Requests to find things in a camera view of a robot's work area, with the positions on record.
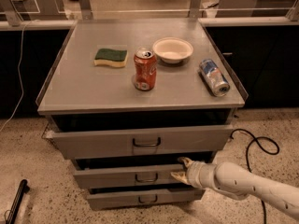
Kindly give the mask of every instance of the white cable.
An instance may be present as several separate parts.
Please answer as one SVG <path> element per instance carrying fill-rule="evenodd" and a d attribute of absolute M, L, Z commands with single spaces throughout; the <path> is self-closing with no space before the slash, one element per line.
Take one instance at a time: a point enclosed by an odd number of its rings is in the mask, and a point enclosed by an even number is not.
<path fill-rule="evenodd" d="M 22 28 L 21 30 L 21 54 L 20 54 L 20 60 L 19 60 L 19 63 L 18 63 L 18 74 L 19 74 L 19 81 L 20 81 L 20 85 L 21 85 L 21 97 L 19 99 L 19 102 L 17 103 L 11 117 L 2 125 L 1 129 L 0 129 L 0 132 L 2 132 L 2 130 L 4 129 L 4 127 L 6 127 L 6 125 L 11 121 L 11 119 L 14 117 L 20 103 L 21 103 L 21 100 L 22 100 L 22 97 L 24 95 L 24 88 L 23 88 L 23 85 L 22 85 L 22 80 L 21 80 L 21 72 L 20 72 L 20 66 L 21 66 L 21 60 L 22 60 L 22 45 L 23 45 L 23 39 L 24 39 L 24 32 L 25 32 L 25 28 L 31 24 L 32 22 L 34 21 L 30 21 L 29 23 L 27 23 L 26 25 L 24 25 L 24 27 Z"/>

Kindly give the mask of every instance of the speckled floor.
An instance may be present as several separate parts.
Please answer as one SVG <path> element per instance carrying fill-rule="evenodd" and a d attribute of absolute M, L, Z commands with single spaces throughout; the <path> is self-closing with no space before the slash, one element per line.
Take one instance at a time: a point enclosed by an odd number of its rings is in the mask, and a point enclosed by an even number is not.
<path fill-rule="evenodd" d="M 254 145 L 250 150 L 253 173 L 299 188 L 299 108 L 240 109 L 235 128 L 244 128 L 256 136 L 269 136 L 280 146 L 270 156 Z M 70 161 L 43 137 L 44 118 L 13 119 L 0 133 L 0 222 L 11 207 L 18 186 L 28 180 L 30 191 L 23 197 L 16 224 L 60 223 L 263 223 L 260 200 L 249 196 L 234 201 L 207 190 L 203 199 L 192 203 L 171 203 L 114 210 L 92 211 L 85 191 L 78 188 Z M 245 149 L 250 137 L 235 133 L 215 162 L 232 161 L 246 167 Z M 262 142 L 266 148 L 273 146 Z M 266 205 L 272 223 L 299 223 Z"/>

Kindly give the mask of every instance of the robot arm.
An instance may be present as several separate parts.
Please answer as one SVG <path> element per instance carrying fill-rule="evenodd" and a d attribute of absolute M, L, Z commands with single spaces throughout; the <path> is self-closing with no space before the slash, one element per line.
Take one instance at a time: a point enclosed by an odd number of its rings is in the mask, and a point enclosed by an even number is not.
<path fill-rule="evenodd" d="M 231 162 L 207 164 L 189 158 L 179 160 L 187 171 L 171 173 L 176 180 L 195 188 L 213 189 L 236 200 L 243 200 L 251 194 L 299 220 L 298 188 L 254 175 Z"/>

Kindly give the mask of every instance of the power cord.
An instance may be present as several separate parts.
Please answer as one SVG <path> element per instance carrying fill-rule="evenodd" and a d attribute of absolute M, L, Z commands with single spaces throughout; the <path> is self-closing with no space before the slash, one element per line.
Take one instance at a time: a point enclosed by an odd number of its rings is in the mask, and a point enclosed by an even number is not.
<path fill-rule="evenodd" d="M 21 85 L 21 97 L 19 99 L 19 102 L 17 103 L 12 115 L 10 116 L 10 118 L 2 125 L 1 129 L 0 129 L 0 132 L 3 131 L 3 129 L 6 127 L 6 125 L 11 121 L 11 119 L 15 116 L 15 113 L 21 103 L 21 100 L 24 96 L 24 88 L 23 88 L 23 85 L 22 85 L 22 80 L 21 80 L 21 71 L 20 71 L 20 67 L 21 67 L 21 60 L 22 60 L 22 50 L 23 50 L 23 39 L 24 39 L 24 32 L 25 32 L 25 29 L 28 25 L 30 25 L 32 22 L 34 21 L 30 21 L 28 22 L 27 24 L 25 24 L 21 30 L 21 53 L 20 53 L 20 59 L 19 59 L 19 63 L 18 63 L 18 76 L 19 76 L 19 81 L 20 81 L 20 85 Z"/>
<path fill-rule="evenodd" d="M 231 136 L 230 138 L 231 139 L 234 139 L 233 137 L 233 134 L 237 131 L 240 131 L 240 132 L 245 132 L 247 134 L 249 134 L 251 137 L 252 137 L 252 140 L 250 141 L 250 143 L 248 144 L 247 148 L 246 148 L 246 163 L 247 163 L 247 166 L 248 166 L 248 170 L 252 173 L 252 170 L 251 170 L 251 167 L 250 167 L 250 164 L 249 164 L 249 148 L 251 147 L 252 144 L 256 143 L 258 145 L 258 147 L 263 151 L 265 152 L 266 154 L 269 154 L 269 155 L 277 155 L 280 151 L 280 148 L 279 148 L 279 145 L 277 142 L 275 142 L 273 139 L 269 138 L 269 137 L 265 137 L 265 136 L 259 136 L 259 137 L 256 137 L 254 136 L 251 132 L 245 130 L 245 129 L 235 129 L 232 131 L 231 133 Z M 270 143 L 272 143 L 276 148 L 277 150 L 275 152 L 270 152 L 268 150 L 266 150 L 265 148 L 263 148 L 262 144 L 259 142 L 259 140 L 266 140 L 266 141 L 269 141 Z M 262 202 L 262 208 L 263 208 L 263 223 L 266 224 L 267 223 L 267 213 L 266 213 L 266 208 L 265 208 L 265 204 L 264 204 L 264 201 L 261 201 Z"/>

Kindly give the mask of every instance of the drawer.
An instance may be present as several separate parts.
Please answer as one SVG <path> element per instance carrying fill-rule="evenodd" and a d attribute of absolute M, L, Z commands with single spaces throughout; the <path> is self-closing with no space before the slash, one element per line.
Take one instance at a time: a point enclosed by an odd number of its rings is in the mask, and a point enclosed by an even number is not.
<path fill-rule="evenodd" d="M 103 189 L 178 183 L 170 172 L 182 171 L 178 158 L 211 162 L 212 152 L 77 160 L 74 172 L 82 189 Z"/>
<path fill-rule="evenodd" d="M 54 133 L 65 159 L 159 155 L 221 150 L 232 125 Z"/>
<path fill-rule="evenodd" d="M 190 186 L 180 187 L 161 186 L 158 189 L 141 189 L 95 193 L 87 196 L 87 201 L 92 210 L 139 206 L 159 203 L 191 202 L 200 200 L 204 194 L 202 189 Z"/>

